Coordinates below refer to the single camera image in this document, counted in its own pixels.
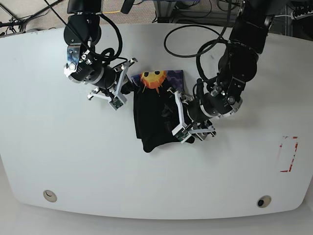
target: floor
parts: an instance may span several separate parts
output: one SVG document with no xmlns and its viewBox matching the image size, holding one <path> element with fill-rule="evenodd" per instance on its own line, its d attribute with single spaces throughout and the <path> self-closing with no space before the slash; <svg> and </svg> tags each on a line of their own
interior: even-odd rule
<svg viewBox="0 0 313 235">
<path fill-rule="evenodd" d="M 218 11 L 216 6 L 216 0 L 200 0 L 200 3 L 193 7 L 193 10 L 199 11 L 209 11 L 210 10 L 210 1 L 212 4 L 212 10 Z M 104 0 L 103 1 L 103 11 L 104 12 L 112 12 L 119 11 L 122 7 L 124 0 Z M 43 0 L 1 0 L 1 3 L 8 8 L 11 12 L 13 12 L 17 17 L 24 17 L 31 15 L 40 9 L 46 6 Z M 65 20 L 67 15 L 67 3 L 68 0 L 63 1 L 62 3 L 55 6 L 55 10 L 59 13 L 59 15 Z M 107 14 L 110 19 L 112 19 L 117 24 L 140 24 L 140 23 L 151 23 L 155 18 L 155 8 L 153 1 L 145 1 L 140 5 L 136 5 L 132 8 L 131 12 L 128 15 L 122 13 L 110 13 Z M 10 17 L 7 13 L 5 13 L 2 9 L 0 11 L 0 21 L 8 22 Z M 50 29 L 50 28 L 58 28 L 63 27 L 62 22 L 53 14 L 53 12 L 48 12 L 47 15 L 43 17 L 39 17 L 34 19 L 33 21 L 27 24 L 26 30 L 30 29 Z"/>
</svg>

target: white table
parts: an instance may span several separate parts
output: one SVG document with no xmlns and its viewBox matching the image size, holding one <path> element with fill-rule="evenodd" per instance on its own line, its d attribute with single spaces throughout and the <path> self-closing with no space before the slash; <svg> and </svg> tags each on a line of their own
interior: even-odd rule
<svg viewBox="0 0 313 235">
<path fill-rule="evenodd" d="M 183 69 L 191 90 L 198 77 L 195 59 L 175 58 L 163 49 L 164 36 L 175 27 L 119 26 L 122 55 L 139 60 L 129 75 Z M 97 51 L 116 47 L 113 30 L 102 31 Z M 215 37 L 188 28 L 174 33 L 168 46 L 189 54 Z M 133 96 L 116 112 L 100 99 L 88 101 L 92 86 L 63 75 L 66 48 L 62 29 L 0 39 L 0 154 L 20 202 L 155 219 L 247 216 L 302 203 L 313 175 L 312 42 L 270 34 L 241 109 L 214 122 L 215 139 L 168 144 L 151 154 L 135 137 Z M 203 56 L 207 76 L 216 74 L 223 52 L 220 45 Z M 291 172 L 280 171 L 296 141 L 283 136 L 298 137 Z M 56 203 L 44 199 L 46 189 L 56 193 Z M 257 201 L 264 195 L 272 202 L 261 209 Z"/>
</svg>

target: black fabric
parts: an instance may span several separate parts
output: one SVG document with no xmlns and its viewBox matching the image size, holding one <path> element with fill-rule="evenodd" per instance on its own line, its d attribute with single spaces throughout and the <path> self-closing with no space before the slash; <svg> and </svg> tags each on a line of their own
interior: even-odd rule
<svg viewBox="0 0 313 235">
<path fill-rule="evenodd" d="M 165 80 L 156 89 L 134 86 L 134 122 L 136 135 L 142 140 L 143 150 L 152 152 L 156 147 L 179 140 L 172 135 L 172 130 L 178 126 L 179 118 L 175 98 L 167 92 L 170 83 Z"/>
</svg>

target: sun graphic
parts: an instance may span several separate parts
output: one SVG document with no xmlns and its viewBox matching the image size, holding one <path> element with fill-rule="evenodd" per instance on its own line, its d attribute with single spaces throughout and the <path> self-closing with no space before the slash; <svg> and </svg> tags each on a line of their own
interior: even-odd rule
<svg viewBox="0 0 313 235">
<path fill-rule="evenodd" d="M 149 89 L 156 89 L 162 87 L 162 83 L 166 79 L 166 71 L 155 71 L 155 72 L 143 72 L 140 75 L 140 81 L 145 85 L 142 92 L 145 91 L 146 87 Z"/>
</svg>

